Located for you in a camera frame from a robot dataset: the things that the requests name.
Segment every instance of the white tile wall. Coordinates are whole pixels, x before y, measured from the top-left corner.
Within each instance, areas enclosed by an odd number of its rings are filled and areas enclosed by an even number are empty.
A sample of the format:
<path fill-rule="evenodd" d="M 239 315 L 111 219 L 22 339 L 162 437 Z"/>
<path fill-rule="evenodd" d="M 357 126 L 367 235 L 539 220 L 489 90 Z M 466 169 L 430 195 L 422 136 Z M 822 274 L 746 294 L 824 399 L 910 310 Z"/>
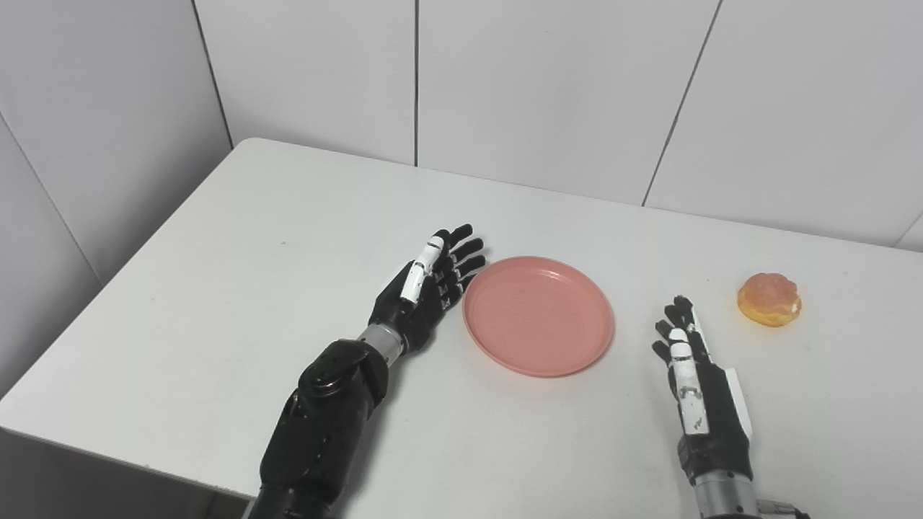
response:
<path fill-rule="evenodd" d="M 649 206 L 893 245 L 923 193 L 923 4 L 724 2 Z"/>
<path fill-rule="evenodd" d="M 920 215 L 917 222 L 907 229 L 907 232 L 897 242 L 899 248 L 923 252 L 923 214 Z"/>
<path fill-rule="evenodd" d="M 421 2 L 419 165 L 640 204 L 716 4 Z"/>
<path fill-rule="evenodd" d="M 5 0 L 0 112 L 104 281 L 230 150 L 189 0 Z"/>
<path fill-rule="evenodd" d="M 414 163 L 414 0 L 196 0 L 234 143 Z"/>

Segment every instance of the black forearm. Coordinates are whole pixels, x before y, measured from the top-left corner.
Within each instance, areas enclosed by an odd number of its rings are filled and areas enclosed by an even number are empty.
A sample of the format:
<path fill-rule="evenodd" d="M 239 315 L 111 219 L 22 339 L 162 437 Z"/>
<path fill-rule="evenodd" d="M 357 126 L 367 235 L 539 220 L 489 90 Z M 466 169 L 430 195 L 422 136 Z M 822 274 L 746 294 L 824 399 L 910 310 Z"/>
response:
<path fill-rule="evenodd" d="M 262 486 L 250 518 L 327 517 L 387 387 L 388 366 L 374 348 L 360 341 L 328 346 L 282 409 L 260 465 Z"/>

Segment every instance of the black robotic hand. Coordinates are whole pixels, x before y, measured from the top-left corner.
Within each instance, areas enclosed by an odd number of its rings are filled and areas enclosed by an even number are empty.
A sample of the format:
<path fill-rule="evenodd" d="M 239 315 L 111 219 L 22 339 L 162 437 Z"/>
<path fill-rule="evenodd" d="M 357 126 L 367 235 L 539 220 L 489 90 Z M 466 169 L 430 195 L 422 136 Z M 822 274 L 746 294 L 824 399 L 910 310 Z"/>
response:
<path fill-rule="evenodd" d="M 366 330 L 329 345 L 282 408 L 260 464 L 250 519 L 327 519 L 363 429 L 388 391 L 391 364 L 429 341 L 446 310 L 485 265 L 472 227 L 437 232 L 375 301 Z"/>
<path fill-rule="evenodd" d="M 484 255 L 476 254 L 484 241 L 464 241 L 472 233 L 470 224 L 451 233 L 436 232 L 420 256 L 407 263 L 375 300 L 368 324 L 385 325 L 398 333 L 402 355 L 429 341 L 446 310 L 462 298 L 474 271 L 486 265 Z"/>
<path fill-rule="evenodd" d="M 758 501 L 749 460 L 752 435 L 737 371 L 714 364 L 692 303 L 677 296 L 657 322 L 664 341 L 653 351 L 669 368 L 667 380 L 677 399 L 683 437 L 677 452 L 703 519 L 751 519 L 790 514 L 810 519 L 788 503 Z"/>

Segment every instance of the white table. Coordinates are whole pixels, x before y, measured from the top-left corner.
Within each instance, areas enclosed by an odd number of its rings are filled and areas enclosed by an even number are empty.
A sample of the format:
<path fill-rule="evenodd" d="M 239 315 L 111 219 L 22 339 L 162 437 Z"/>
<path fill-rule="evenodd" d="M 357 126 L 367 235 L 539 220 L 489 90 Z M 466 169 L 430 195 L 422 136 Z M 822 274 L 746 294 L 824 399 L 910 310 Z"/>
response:
<path fill-rule="evenodd" d="M 923 255 L 266 140 L 242 143 L 115 276 L 0 402 L 0 426 L 252 497 L 302 369 L 363 330 L 433 231 L 464 222 L 491 259 L 589 275 L 615 341 L 581 373 L 529 378 L 484 355 L 456 308 L 397 363 L 347 519 L 696 517 L 650 350 L 677 293 L 740 371 L 762 497 L 816 517 L 918 513 Z M 800 286 L 782 329 L 737 311 L 763 271 Z"/>

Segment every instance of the white finger segment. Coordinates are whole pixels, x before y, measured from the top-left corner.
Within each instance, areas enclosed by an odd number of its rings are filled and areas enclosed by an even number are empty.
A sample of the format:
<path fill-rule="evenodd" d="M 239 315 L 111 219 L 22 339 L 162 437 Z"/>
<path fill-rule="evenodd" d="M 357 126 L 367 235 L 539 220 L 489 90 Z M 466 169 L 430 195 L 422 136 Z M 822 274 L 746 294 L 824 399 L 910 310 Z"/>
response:
<path fill-rule="evenodd" d="M 410 271 L 407 272 L 407 280 L 404 281 L 404 286 L 401 290 L 402 299 L 406 299 L 414 303 L 414 305 L 419 302 L 423 281 L 426 280 L 426 276 L 433 272 L 433 265 L 439 259 L 443 245 L 445 245 L 445 242 L 441 237 L 434 235 L 429 238 L 426 246 L 423 247 L 423 252 L 416 257 Z"/>
<path fill-rule="evenodd" d="M 699 373 L 692 359 L 692 348 L 687 342 L 685 332 L 675 328 L 670 332 L 670 356 L 673 362 L 673 376 L 677 381 L 677 399 L 679 413 L 683 421 L 683 430 L 687 435 L 708 434 L 708 417 L 705 415 L 705 400 L 699 384 Z"/>

